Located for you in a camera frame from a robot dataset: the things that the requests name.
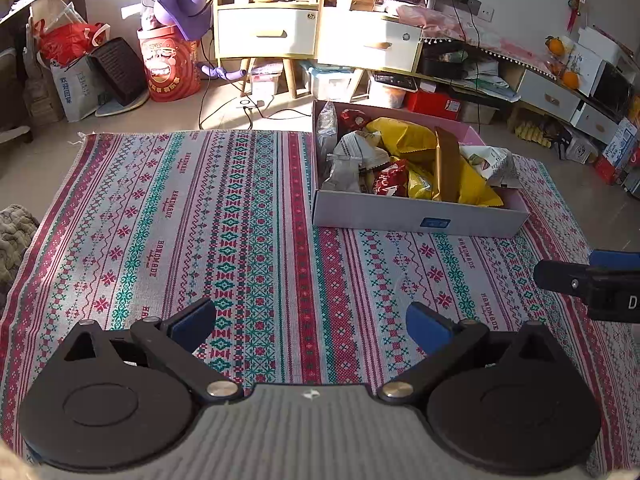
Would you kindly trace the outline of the pink cardboard box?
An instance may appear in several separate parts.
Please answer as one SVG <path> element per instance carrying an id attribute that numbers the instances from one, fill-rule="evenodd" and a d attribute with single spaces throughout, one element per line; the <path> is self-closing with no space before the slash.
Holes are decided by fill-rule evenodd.
<path id="1" fill-rule="evenodd" d="M 471 158 L 485 144 L 455 120 L 316 101 L 312 222 L 322 228 L 510 238 L 529 217 Z"/>

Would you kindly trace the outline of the brown gold snack packet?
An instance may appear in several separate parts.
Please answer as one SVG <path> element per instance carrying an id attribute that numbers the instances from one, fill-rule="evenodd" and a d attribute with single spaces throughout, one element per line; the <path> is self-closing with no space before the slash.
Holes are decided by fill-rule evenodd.
<path id="1" fill-rule="evenodd" d="M 435 128 L 434 200 L 457 203 L 461 188 L 461 162 L 458 139 L 443 128 Z"/>

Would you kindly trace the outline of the white grey snack packet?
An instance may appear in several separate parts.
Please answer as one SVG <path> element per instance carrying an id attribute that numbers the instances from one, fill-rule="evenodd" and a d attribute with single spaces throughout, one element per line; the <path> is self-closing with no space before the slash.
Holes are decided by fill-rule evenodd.
<path id="1" fill-rule="evenodd" d="M 362 170 L 373 170 L 390 162 L 390 155 L 385 150 L 371 145 L 358 131 L 342 136 L 337 141 L 333 155 L 355 159 Z"/>

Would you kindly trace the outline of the white drawer cabinet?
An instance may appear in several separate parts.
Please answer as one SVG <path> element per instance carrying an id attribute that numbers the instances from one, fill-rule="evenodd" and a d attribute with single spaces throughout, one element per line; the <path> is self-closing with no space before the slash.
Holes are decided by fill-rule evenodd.
<path id="1" fill-rule="evenodd" d="M 412 74 L 419 65 L 422 32 L 378 0 L 213 0 L 215 55 L 243 70 L 281 60 L 288 94 L 298 96 L 299 61 Z"/>

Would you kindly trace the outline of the red plastic bag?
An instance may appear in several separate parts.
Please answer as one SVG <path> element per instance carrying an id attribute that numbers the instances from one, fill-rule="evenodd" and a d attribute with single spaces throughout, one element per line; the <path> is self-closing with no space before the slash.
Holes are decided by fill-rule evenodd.
<path id="1" fill-rule="evenodd" d="M 109 24 L 68 23 L 44 30 L 44 21 L 35 24 L 35 38 L 40 58 L 67 66 L 71 62 L 91 53 L 104 42 L 110 40 Z"/>

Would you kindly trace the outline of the yellow waffle sandwich packet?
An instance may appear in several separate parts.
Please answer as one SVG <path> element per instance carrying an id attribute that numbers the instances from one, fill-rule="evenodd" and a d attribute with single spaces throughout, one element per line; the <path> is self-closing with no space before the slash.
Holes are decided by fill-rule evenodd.
<path id="1" fill-rule="evenodd" d="M 479 207 L 503 206 L 502 198 L 463 156 L 460 156 L 458 203 Z"/>

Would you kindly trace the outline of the large yellow snack bag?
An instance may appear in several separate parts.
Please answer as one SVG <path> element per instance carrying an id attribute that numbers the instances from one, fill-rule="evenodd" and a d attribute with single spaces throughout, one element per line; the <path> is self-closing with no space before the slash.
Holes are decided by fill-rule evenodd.
<path id="1" fill-rule="evenodd" d="M 436 134 L 430 128 L 389 117 L 373 119 L 366 128 L 381 135 L 384 148 L 392 156 L 415 164 L 430 164 L 436 158 Z"/>

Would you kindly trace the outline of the red printed bucket bag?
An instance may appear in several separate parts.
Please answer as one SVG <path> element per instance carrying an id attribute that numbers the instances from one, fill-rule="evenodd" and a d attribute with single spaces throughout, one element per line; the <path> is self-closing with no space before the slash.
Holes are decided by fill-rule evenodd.
<path id="1" fill-rule="evenodd" d="M 198 40 L 185 40 L 176 25 L 139 29 L 137 35 L 152 101 L 178 101 L 200 91 Z"/>

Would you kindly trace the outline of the silver snack packet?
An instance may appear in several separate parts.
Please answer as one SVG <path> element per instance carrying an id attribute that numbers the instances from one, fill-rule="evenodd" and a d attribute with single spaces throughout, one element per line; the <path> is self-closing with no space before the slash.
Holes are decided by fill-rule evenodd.
<path id="1" fill-rule="evenodd" d="M 338 140 L 337 114 L 334 103 L 326 101 L 316 122 L 317 162 L 319 178 L 324 180 L 330 172 L 329 156 L 333 153 Z"/>

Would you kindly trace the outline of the red snack packet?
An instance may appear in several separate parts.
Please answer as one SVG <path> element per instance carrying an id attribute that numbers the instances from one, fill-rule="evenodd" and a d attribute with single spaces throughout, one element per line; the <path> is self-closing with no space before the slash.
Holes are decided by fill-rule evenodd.
<path id="1" fill-rule="evenodd" d="M 407 197 L 408 182 L 408 162 L 398 159 L 378 174 L 373 185 L 373 193 L 379 196 Z"/>

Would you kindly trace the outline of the long white low cabinet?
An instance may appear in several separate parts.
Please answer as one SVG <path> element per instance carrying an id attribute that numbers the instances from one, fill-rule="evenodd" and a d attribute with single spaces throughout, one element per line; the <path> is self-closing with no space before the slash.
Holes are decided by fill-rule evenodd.
<path id="1" fill-rule="evenodd" d="M 484 29 L 474 21 L 423 9 L 420 25 L 428 40 L 460 40 L 504 63 L 501 77 L 522 105 L 567 122 L 593 139 L 610 144 L 626 122 L 634 85 L 616 64 L 601 58 L 581 42 L 574 42 L 570 68 L 579 74 L 578 90 L 564 87 L 540 58 L 518 44 Z"/>

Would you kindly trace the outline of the white newspaper print packet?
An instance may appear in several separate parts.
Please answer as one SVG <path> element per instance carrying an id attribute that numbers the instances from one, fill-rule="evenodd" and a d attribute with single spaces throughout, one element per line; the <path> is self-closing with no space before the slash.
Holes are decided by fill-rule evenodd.
<path id="1" fill-rule="evenodd" d="M 512 153 L 487 145 L 461 145 L 461 155 L 493 188 L 521 187 Z"/>

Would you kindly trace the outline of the patterned woven cloth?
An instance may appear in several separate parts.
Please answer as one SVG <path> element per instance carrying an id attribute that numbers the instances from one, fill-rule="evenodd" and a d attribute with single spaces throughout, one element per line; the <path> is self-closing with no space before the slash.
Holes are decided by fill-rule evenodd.
<path id="1" fill-rule="evenodd" d="M 379 385 L 420 360 L 408 301 L 492 330 L 543 322 L 602 412 L 595 474 L 639 463 L 639 348 L 626 324 L 595 323 L 538 289 L 542 259 L 584 262 L 546 167 L 516 162 L 529 215 L 510 238 L 320 229 L 307 133 L 90 134 L 24 257 L 1 318 L 1 437 L 70 329 L 166 318 L 194 300 L 217 318 L 209 366 L 258 382 Z"/>

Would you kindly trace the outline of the red box under shelf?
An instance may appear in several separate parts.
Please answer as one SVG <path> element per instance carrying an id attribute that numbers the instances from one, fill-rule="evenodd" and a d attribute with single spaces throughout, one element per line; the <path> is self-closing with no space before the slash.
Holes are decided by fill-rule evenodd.
<path id="1" fill-rule="evenodd" d="M 461 110 L 461 102 L 448 96 L 445 92 L 418 90 L 406 94 L 405 107 L 409 112 L 457 120 Z"/>

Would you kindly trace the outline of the dark brown basket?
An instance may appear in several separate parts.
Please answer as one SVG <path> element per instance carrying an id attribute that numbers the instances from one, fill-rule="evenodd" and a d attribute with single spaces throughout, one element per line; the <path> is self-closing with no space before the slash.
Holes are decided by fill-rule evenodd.
<path id="1" fill-rule="evenodd" d="M 89 54 L 94 70 L 100 75 L 108 92 L 126 106 L 148 88 L 144 64 L 124 38 L 113 38 Z"/>

